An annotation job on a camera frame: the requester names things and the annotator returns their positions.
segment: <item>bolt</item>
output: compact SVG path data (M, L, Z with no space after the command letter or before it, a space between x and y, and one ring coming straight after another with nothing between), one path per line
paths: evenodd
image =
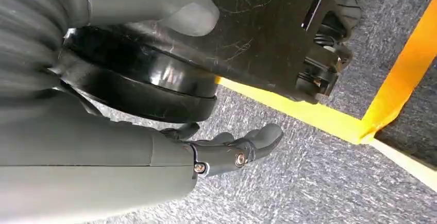
M205 165L203 163L194 164L194 171L198 174L201 174L205 171Z
M242 167L246 164L246 155L239 153L235 158L235 166Z

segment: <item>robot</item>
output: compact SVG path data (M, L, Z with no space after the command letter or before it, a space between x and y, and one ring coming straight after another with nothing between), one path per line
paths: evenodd
M188 194L271 153L275 124L189 141L218 77L295 101L351 60L356 0L1 0L1 222L81 221ZM78 93L184 124L113 122Z

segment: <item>robotic arm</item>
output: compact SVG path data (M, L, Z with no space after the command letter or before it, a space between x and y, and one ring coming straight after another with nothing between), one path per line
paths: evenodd
M198 127L157 131L89 114L56 65L71 27L154 20L208 34L211 0L1 0L0 221L81 221L182 197L198 176L237 170L282 138L267 125L234 139L186 141Z

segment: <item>gray carpet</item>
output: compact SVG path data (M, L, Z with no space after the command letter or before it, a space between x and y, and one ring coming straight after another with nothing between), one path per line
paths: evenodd
M355 61L323 102L361 117L429 1L359 0L364 18L348 43ZM431 160L437 153L436 71L429 70L402 119L381 134ZM96 223L437 223L437 194L375 149L350 145L228 89L217 95L220 103L195 139L210 139L217 130L241 136L273 122L285 131L273 154L243 170L199 180L184 199ZM101 108L114 120L169 126Z

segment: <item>black circular joint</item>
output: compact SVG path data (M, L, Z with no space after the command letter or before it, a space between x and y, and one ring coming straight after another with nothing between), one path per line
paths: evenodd
M169 123L206 120L217 78L109 27L70 32L59 57L62 79L120 111Z

